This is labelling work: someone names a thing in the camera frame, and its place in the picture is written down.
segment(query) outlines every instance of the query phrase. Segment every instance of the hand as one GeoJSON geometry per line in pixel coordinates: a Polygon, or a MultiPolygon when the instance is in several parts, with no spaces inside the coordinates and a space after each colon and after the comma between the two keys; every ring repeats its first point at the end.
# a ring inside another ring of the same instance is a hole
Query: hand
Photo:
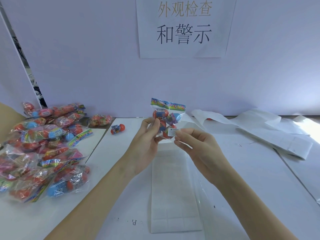
{"type": "Polygon", "coordinates": [[[141,173],[154,159],[158,151],[158,143],[162,137],[156,137],[160,128],[160,120],[147,118],[142,121],[141,127],[134,136],[129,148],[123,155],[127,166],[135,175],[141,173]]]}
{"type": "Polygon", "coordinates": [[[215,138],[193,128],[177,130],[176,135],[174,144],[189,154],[200,173],[215,186],[222,183],[224,174],[232,167],[215,138]]]}

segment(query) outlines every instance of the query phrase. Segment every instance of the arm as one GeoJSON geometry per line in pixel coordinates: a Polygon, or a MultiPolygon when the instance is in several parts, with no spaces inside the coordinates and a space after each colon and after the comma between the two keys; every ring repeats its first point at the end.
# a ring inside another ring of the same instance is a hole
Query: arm
{"type": "Polygon", "coordinates": [[[126,153],[45,239],[95,239],[108,213],[128,183],[155,157],[158,143],[162,140],[160,137],[155,138],[159,127],[158,119],[155,121],[152,118],[145,119],[126,153]]]}
{"type": "Polygon", "coordinates": [[[174,143],[221,192],[251,240],[298,240],[233,169],[211,134],[181,129],[176,135],[174,143]]]}

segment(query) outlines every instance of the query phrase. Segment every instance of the white sticker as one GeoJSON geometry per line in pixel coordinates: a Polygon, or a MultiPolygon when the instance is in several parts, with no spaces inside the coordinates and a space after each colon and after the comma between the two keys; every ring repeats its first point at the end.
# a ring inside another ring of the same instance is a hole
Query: white sticker
{"type": "Polygon", "coordinates": [[[176,136],[176,131],[177,131],[178,129],[176,129],[176,128],[169,128],[168,129],[168,136],[176,136]]]}

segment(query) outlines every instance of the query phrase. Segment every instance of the person's left hand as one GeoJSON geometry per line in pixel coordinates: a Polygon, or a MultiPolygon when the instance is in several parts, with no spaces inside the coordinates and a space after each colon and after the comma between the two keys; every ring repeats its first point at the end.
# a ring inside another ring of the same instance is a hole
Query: person's left hand
{"type": "Polygon", "coordinates": [[[158,151],[158,143],[163,140],[162,137],[156,137],[159,128],[159,119],[147,118],[143,120],[140,129],[123,155],[127,162],[127,168],[134,175],[141,173],[154,159],[158,151]]]}

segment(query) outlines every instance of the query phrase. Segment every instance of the forearm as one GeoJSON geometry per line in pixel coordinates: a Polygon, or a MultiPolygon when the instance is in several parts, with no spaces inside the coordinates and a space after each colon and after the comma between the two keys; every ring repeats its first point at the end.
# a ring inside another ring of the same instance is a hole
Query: forearm
{"type": "Polygon", "coordinates": [[[251,240],[297,239],[233,168],[217,187],[251,240]]]}
{"type": "Polygon", "coordinates": [[[45,240],[95,239],[113,205],[133,178],[122,157],[45,240]]]}

